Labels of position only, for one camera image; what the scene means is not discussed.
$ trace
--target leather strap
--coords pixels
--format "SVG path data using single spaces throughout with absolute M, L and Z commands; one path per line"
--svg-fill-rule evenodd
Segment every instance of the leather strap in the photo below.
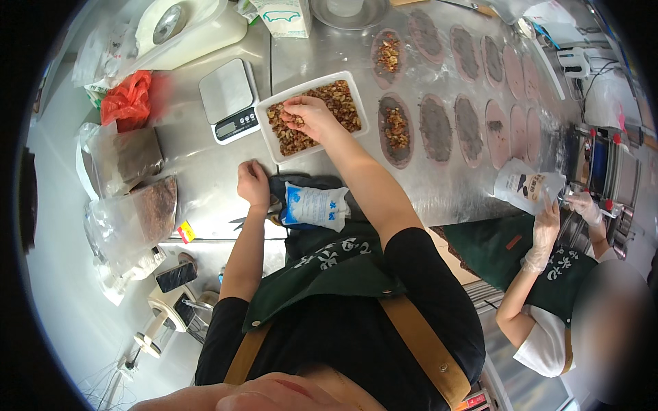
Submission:
M 454 410 L 470 391 L 464 371 L 406 295 L 386 297 L 379 302 L 420 367 Z M 271 325 L 269 321 L 245 335 L 226 372 L 225 383 L 240 385 L 245 382 Z
M 245 334 L 236 352 L 236 356 L 233 357 L 233 361 L 231 361 L 231 365 L 228 367 L 226 377 L 224 377 L 225 383 L 240 385 L 247 380 L 247 374 L 249 374 L 251 365 L 256 359 L 256 355 L 260 351 L 263 340 L 265 340 L 265 336 L 270 331 L 271 326 L 272 322 L 269 321 L 263 327 Z
M 571 328 L 565 328 L 565 352 L 567 354 L 565 358 L 565 367 L 562 369 L 560 375 L 571 369 L 571 364 L 574 362 L 574 352 L 571 348 Z
M 379 300 L 407 348 L 454 410 L 470 392 L 470 383 L 430 324 L 407 296 Z

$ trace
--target white plastic tray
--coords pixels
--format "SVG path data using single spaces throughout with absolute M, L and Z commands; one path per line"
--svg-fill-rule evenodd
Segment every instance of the white plastic tray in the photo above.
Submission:
M 265 143 L 267 144 L 267 149 L 270 151 L 272 160 L 276 164 L 283 164 L 292 160 L 295 160 L 299 157 L 306 156 L 309 154 L 317 153 L 318 151 L 324 150 L 322 145 L 317 145 L 311 147 L 310 149 L 302 150 L 298 153 L 295 153 L 290 156 L 284 156 L 281 154 L 279 149 L 279 139 L 276 134 L 272 131 L 272 126 L 270 125 L 269 118 L 267 116 L 267 108 L 275 103 L 280 103 L 282 101 L 288 100 L 290 97 L 295 97 L 296 95 L 301 95 L 302 93 L 318 88 L 323 85 L 331 84 L 337 80 L 347 81 L 349 86 L 349 91 L 352 94 L 352 99 L 354 104 L 357 107 L 357 114 L 361 120 L 361 130 L 352 133 L 354 138 L 361 137 L 366 135 L 370 129 L 368 124 L 368 118 L 366 117 L 365 109 L 363 108 L 363 102 L 361 101 L 361 96 L 359 95 L 359 90 L 357 89 L 357 84 L 354 82 L 354 77 L 349 71 L 341 71 L 333 74 L 328 74 L 327 76 L 319 77 L 309 82 L 305 82 L 299 85 L 296 85 L 293 88 L 289 88 L 285 91 L 282 91 L 279 94 L 273 95 L 272 97 L 265 99 L 256 105 L 256 118 L 258 118 L 258 123 L 261 125 L 261 131 L 263 132 L 263 138 L 265 138 Z

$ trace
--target black phone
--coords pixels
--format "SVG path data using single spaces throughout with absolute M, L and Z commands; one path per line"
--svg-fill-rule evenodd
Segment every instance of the black phone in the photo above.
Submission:
M 155 277 L 155 281 L 158 282 L 160 290 L 162 290 L 163 293 L 168 293 L 169 291 L 178 288 L 183 284 L 187 284 L 196 278 L 197 270 L 194 268 L 194 263 L 187 262 L 178 267 L 172 268 L 169 271 L 158 274 Z

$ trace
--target hand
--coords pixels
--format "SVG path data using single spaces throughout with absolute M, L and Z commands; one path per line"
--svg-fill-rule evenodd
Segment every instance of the hand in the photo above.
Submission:
M 601 223 L 603 213 L 594 204 L 592 196 L 589 193 L 583 191 L 576 193 L 576 195 L 567 195 L 565 200 L 569 202 L 569 208 L 579 213 L 590 227 L 597 227 Z
M 238 166 L 238 195 L 249 201 L 252 207 L 262 206 L 266 211 L 270 208 L 270 184 L 256 160 Z
M 324 101 L 317 97 L 308 97 L 306 95 L 292 97 L 284 101 L 284 110 L 281 113 L 281 118 L 288 122 L 287 126 L 289 128 L 303 132 L 320 144 L 322 144 L 322 140 L 326 135 L 338 130 L 347 132 L 329 111 Z M 290 114 L 300 116 L 304 123 L 292 122 L 293 117 Z
M 544 210 L 535 217 L 532 228 L 532 248 L 526 254 L 524 267 L 541 274 L 546 269 L 548 259 L 553 251 L 555 240 L 560 232 L 560 210 L 557 200 L 551 202 L 544 191 Z

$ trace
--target oval dough sheet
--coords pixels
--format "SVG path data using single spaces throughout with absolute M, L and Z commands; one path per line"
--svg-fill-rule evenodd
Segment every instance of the oval dough sheet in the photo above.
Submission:
M 514 49 L 508 45 L 503 47 L 503 64 L 505 65 L 505 77 L 507 84 L 512 91 L 512 95 L 517 99 L 522 99 L 525 95 L 523 86 L 523 68 Z
M 509 115 L 509 127 L 512 137 L 512 157 L 529 163 L 526 113 L 517 105 L 512 106 L 512 112 Z
M 432 19 L 422 10 L 416 9 L 409 15 L 409 33 L 420 53 L 434 64 L 442 65 L 445 50 Z
M 489 100 L 484 115 L 489 154 L 493 167 L 500 170 L 509 160 L 509 121 L 495 100 Z
M 388 117 L 388 112 L 386 109 L 394 110 L 396 107 L 400 109 L 401 117 L 407 121 L 407 127 L 405 127 L 405 131 L 409 136 L 409 144 L 403 149 L 393 149 L 389 143 L 389 139 L 386 136 L 385 131 L 387 128 L 391 128 L 391 126 L 386 121 L 386 118 Z M 411 156 L 413 155 L 413 124 L 411 124 L 411 117 L 409 117 L 409 109 L 407 108 L 407 105 L 396 93 L 386 93 L 382 96 L 382 99 L 379 101 L 378 123 L 379 141 L 384 157 L 386 157 L 386 160 L 391 163 L 393 167 L 399 170 L 404 169 L 404 167 L 409 165 L 409 161 L 411 161 Z
M 528 160 L 533 163 L 537 160 L 539 149 L 542 146 L 542 125 L 537 110 L 528 110 L 527 122 Z
M 443 101 L 434 94 L 425 95 L 420 102 L 420 136 L 430 160 L 439 165 L 450 161 L 453 129 Z
M 539 99 L 539 74 L 537 66 L 528 53 L 523 54 L 523 82 L 528 100 Z
M 393 73 L 384 70 L 384 66 L 377 61 L 377 58 L 379 57 L 377 55 L 377 53 L 379 53 L 379 46 L 383 45 L 382 41 L 389 40 L 389 38 L 386 37 L 386 34 L 388 33 L 393 35 L 393 38 L 390 40 L 400 41 L 400 46 L 398 47 L 399 54 L 397 56 L 397 70 Z M 402 73 L 405 71 L 406 62 L 407 60 L 404 43 L 402 42 L 402 37 L 400 37 L 398 32 L 392 28 L 385 28 L 381 32 L 377 33 L 377 36 L 375 36 L 374 40 L 372 40 L 372 46 L 370 48 L 370 68 L 372 69 L 372 76 L 374 77 L 374 81 L 377 83 L 380 89 L 387 90 L 391 88 L 393 84 L 396 84 L 400 81 L 400 79 L 402 79 Z
M 503 64 L 503 55 L 500 53 L 494 39 L 489 36 L 483 36 L 480 44 L 482 49 L 482 65 L 484 74 L 489 80 L 492 87 L 501 89 L 505 83 L 505 65 Z
M 481 68 L 475 53 L 475 40 L 471 34 L 460 25 L 453 26 L 450 29 L 450 47 L 461 77 L 471 83 L 477 80 Z
M 482 161 L 482 134 L 480 134 L 480 119 L 470 100 L 464 95 L 458 95 L 455 101 L 455 128 L 459 138 L 461 153 L 471 168 L 476 168 Z

